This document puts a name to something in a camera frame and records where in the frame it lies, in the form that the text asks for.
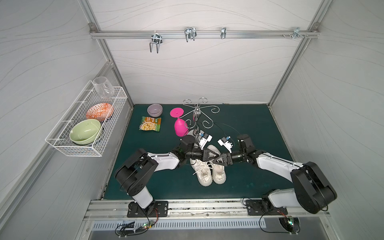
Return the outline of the orange patterned bowl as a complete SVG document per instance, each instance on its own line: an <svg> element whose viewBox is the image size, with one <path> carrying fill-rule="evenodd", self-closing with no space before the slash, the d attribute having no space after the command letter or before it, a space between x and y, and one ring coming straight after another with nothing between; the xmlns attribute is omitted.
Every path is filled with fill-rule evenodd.
<svg viewBox="0 0 384 240"><path fill-rule="evenodd" d="M114 107L109 103L100 103L92 106L86 112L86 119L95 119L103 122L114 114Z"/></svg>

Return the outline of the metal hook bracket right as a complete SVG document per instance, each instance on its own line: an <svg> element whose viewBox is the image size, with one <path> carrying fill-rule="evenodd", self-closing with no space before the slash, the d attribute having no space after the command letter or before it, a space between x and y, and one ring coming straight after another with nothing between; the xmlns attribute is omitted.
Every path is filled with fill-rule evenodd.
<svg viewBox="0 0 384 240"><path fill-rule="evenodd" d="M282 35L283 38L291 38L291 39L306 39L309 37L307 34L301 34L300 28L295 28L293 32L289 35Z"/></svg>

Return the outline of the green ceramic bowl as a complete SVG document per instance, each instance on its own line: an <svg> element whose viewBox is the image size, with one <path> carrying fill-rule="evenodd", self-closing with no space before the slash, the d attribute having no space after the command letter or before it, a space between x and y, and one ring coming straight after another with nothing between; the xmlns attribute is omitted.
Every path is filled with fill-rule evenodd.
<svg viewBox="0 0 384 240"><path fill-rule="evenodd" d="M95 119L87 119L76 124L70 131L70 140L80 146L91 144L98 136L101 123Z"/></svg>

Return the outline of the metal double hook left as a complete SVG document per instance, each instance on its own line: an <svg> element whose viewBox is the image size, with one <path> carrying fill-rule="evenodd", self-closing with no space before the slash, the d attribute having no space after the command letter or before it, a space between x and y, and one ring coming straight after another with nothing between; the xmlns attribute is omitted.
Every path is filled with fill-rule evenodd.
<svg viewBox="0 0 384 240"><path fill-rule="evenodd" d="M163 37L159 34L154 34L151 36L151 42L149 43L150 52L152 53L154 47L156 48L156 53L158 54L160 51L160 45L163 43Z"/></svg>

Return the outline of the chrome glass holder stand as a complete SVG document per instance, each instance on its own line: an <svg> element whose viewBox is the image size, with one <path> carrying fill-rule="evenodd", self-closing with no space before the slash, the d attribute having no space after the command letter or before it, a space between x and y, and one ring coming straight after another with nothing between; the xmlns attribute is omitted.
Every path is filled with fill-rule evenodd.
<svg viewBox="0 0 384 240"><path fill-rule="evenodd" d="M202 121L202 126L204 127L204 129L207 130L214 126L214 121L203 112L203 109L210 109L212 114L218 114L220 112L220 108L218 106L206 105L208 102L208 99L205 97L200 97L197 102L193 102L190 99L185 99L182 102L183 106L192 108L192 110L186 114L183 114L180 119L188 116L189 114L192 115L192 119L185 120L185 126L188 128L188 130L192 130L192 134L196 140L199 138L199 135L201 133L201 128L199 127L199 120L202 116L207 118L207 120Z"/></svg>

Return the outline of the white shoelace of shoe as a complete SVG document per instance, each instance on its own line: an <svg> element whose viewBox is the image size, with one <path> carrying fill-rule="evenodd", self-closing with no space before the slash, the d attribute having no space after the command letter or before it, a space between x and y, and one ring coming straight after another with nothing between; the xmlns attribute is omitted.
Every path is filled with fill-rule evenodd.
<svg viewBox="0 0 384 240"><path fill-rule="evenodd" d="M193 175L196 175L197 173L204 173L213 169L212 166L207 162L195 163L194 165L192 165L192 167L195 171Z"/></svg>

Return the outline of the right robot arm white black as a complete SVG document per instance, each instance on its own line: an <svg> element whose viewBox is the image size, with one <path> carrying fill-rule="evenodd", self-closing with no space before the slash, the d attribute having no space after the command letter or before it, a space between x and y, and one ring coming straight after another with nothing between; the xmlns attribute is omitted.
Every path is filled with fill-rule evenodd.
<svg viewBox="0 0 384 240"><path fill-rule="evenodd" d="M232 151L232 145L218 143L228 149L227 153L217 154L209 150L209 160L213 164L227 167L237 162L246 162L258 169L274 173L293 184L291 189L272 190L265 197L265 208L298 208L308 213L317 214L326 211L331 202L338 197L336 190L328 181L320 167L313 163L298 163L276 157L262 150L257 150L250 136L238 136L239 150Z"/></svg>

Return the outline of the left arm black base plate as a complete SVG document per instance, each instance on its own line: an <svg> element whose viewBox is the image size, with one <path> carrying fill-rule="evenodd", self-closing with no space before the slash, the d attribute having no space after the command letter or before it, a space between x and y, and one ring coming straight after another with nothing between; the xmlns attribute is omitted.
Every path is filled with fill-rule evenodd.
<svg viewBox="0 0 384 240"><path fill-rule="evenodd" d="M128 205L128 218L164 218L168 216L168 201L153 201L146 208L141 208L138 203L131 202Z"/></svg>

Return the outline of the white knit sneaker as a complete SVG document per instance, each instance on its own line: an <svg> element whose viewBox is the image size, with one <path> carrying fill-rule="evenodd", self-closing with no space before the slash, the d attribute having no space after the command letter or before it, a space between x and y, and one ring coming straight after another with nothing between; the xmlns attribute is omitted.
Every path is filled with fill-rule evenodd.
<svg viewBox="0 0 384 240"><path fill-rule="evenodd" d="M202 162L200 160L193 160L193 159L190 159L190 164L191 166L194 165L195 163L199 163L199 162ZM210 171L207 171L207 172L204 172L204 173L197 173L196 174L197 176L197 179L198 179L198 182L203 186L203 187L208 187L212 184L213 182L213 177L212 177L212 173L211 173L211 170Z"/></svg>
<svg viewBox="0 0 384 240"><path fill-rule="evenodd" d="M208 149L215 152L217 155L221 154L218 148L216 148L214 145L209 145ZM222 165L214 164L212 161L208 161L208 163L209 166L212 168L213 181L218 185L224 184L227 180L225 167Z"/></svg>

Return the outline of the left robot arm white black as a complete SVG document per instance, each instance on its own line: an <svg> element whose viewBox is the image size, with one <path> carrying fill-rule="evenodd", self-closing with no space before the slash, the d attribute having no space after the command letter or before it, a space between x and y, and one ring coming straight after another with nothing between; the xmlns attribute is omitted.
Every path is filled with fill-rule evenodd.
<svg viewBox="0 0 384 240"><path fill-rule="evenodd" d="M133 198L144 210L155 204L147 188L147 183L155 172L174 170L184 166L188 160L207 163L219 157L220 155L213 150L202 149L193 136L187 135L182 137L180 144L169 153L153 154L138 149L116 170L115 179L120 184L120 190Z"/></svg>

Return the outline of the metal double hook middle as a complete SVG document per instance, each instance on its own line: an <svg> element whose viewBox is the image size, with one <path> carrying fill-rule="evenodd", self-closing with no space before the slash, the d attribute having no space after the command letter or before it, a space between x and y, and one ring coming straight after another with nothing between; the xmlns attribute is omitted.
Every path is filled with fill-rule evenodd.
<svg viewBox="0 0 384 240"><path fill-rule="evenodd" d="M188 43L189 41L195 41L196 36L197 36L197 30L194 27L188 27L185 28L184 30L186 42Z"/></svg>

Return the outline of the clear drinking glass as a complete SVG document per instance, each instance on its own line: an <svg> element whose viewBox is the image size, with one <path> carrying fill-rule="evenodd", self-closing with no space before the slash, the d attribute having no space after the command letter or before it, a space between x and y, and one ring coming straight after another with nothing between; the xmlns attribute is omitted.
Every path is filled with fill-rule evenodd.
<svg viewBox="0 0 384 240"><path fill-rule="evenodd" d="M92 84L102 98L111 98L115 94L114 87L106 77L94 78Z"/></svg>

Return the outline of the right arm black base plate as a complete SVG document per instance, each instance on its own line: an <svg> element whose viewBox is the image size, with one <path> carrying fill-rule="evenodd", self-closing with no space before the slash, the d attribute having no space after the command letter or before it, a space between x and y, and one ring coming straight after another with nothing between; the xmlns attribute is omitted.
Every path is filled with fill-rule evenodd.
<svg viewBox="0 0 384 240"><path fill-rule="evenodd" d="M288 211L285 207L274 207L268 200L244 200L248 216L286 216Z"/></svg>

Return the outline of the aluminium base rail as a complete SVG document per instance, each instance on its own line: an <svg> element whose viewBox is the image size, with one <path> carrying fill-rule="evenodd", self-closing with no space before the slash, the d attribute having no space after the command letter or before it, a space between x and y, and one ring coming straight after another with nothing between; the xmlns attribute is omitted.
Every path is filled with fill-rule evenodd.
<svg viewBox="0 0 384 240"><path fill-rule="evenodd" d="M173 199L167 200L168 215L160 220L181 219L241 219L252 218L246 206L247 198L235 199ZM145 220L144 217L127 217L130 200L91 201L84 221Z"/></svg>

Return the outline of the aluminium crossbar rail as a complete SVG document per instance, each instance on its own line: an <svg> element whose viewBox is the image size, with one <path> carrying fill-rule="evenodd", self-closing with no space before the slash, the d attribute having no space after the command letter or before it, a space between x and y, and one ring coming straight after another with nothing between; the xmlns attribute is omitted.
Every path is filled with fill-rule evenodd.
<svg viewBox="0 0 384 240"><path fill-rule="evenodd" d="M289 35L292 30L276 30L276 31L245 31L245 30L231 30L227 29L227 35L225 39L291 39L283 38L282 35ZM163 40L185 40L184 30L181 31L98 31L91 32L92 39L100 40L150 40L151 36L159 34L163 37ZM317 29L302 30L301 34L309 35L306 39L318 38L320 32ZM221 39L221 29L213 31L197 30L197 36L195 40L199 39Z"/></svg>

